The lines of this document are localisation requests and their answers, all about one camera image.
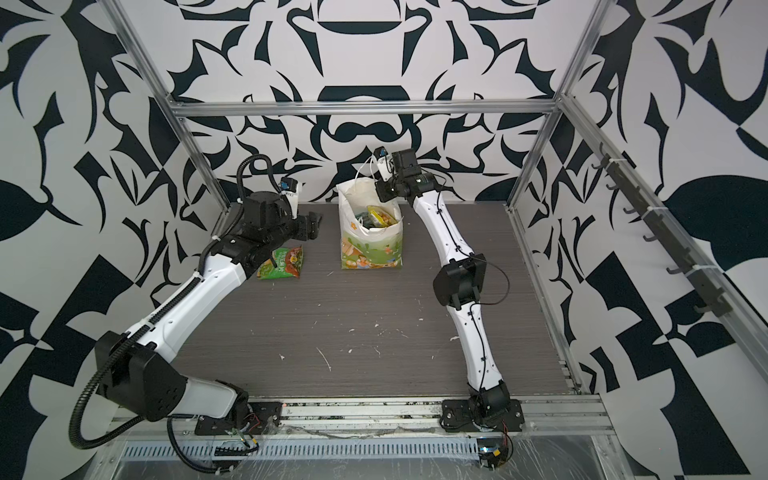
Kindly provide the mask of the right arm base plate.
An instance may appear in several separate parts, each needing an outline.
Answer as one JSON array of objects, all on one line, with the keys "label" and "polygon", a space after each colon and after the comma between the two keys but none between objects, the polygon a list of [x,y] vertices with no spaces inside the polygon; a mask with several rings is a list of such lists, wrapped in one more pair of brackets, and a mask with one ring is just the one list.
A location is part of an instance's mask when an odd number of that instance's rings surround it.
[{"label": "right arm base plate", "polygon": [[440,427],[456,432],[521,432],[525,424],[521,403],[509,399],[497,410],[484,410],[472,399],[443,400]]}]

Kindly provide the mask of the green red snack bag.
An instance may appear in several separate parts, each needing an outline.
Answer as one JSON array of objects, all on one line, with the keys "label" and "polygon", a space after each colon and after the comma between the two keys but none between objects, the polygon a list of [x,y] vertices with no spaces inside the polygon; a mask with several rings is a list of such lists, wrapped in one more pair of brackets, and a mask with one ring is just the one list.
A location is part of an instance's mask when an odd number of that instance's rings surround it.
[{"label": "green red snack bag", "polygon": [[302,246],[281,247],[276,249],[272,256],[260,265],[256,271],[256,276],[259,280],[299,278],[303,261],[304,249]]}]

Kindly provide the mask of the floral paper gift bag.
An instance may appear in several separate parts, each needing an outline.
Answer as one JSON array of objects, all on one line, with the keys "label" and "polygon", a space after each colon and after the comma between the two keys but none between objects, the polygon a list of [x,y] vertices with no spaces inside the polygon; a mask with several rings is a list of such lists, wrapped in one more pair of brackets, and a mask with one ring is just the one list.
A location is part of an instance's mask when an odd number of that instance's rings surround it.
[{"label": "floral paper gift bag", "polygon": [[381,201],[376,180],[360,174],[337,185],[341,268],[363,270],[402,266],[404,224],[396,200]]}]

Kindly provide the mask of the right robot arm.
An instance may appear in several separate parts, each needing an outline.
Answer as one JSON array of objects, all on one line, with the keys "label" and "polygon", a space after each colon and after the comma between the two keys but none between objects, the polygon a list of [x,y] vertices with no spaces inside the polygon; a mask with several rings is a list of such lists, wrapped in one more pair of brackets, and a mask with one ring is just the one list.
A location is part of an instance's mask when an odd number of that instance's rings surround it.
[{"label": "right robot arm", "polygon": [[489,262],[463,239],[443,200],[444,188],[422,169],[414,151],[390,153],[379,147],[371,159],[379,199],[406,200],[436,248],[441,268],[433,291],[458,333],[467,368],[470,418],[478,427],[490,429],[509,411],[510,396],[482,320],[481,294]]}]

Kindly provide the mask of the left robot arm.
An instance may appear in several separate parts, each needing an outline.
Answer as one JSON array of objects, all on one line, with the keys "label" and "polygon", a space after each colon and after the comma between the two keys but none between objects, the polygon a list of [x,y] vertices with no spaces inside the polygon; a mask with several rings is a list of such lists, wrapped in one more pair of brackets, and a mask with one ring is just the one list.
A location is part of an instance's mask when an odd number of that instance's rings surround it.
[{"label": "left robot arm", "polygon": [[174,415],[242,417],[246,393],[223,381],[187,377],[172,365],[184,343],[231,292],[288,241],[317,238],[322,216],[301,214],[295,193],[256,192],[234,204],[192,277],[123,334],[97,343],[97,393],[146,421]]}]

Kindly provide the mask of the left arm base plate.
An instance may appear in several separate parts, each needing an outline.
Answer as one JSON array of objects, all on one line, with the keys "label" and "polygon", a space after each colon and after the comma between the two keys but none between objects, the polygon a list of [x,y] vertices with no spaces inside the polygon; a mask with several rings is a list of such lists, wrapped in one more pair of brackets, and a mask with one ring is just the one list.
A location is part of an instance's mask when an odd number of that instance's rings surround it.
[{"label": "left arm base plate", "polygon": [[280,425],[282,408],[282,402],[240,402],[223,418],[199,418],[194,433],[198,436],[261,435]]}]

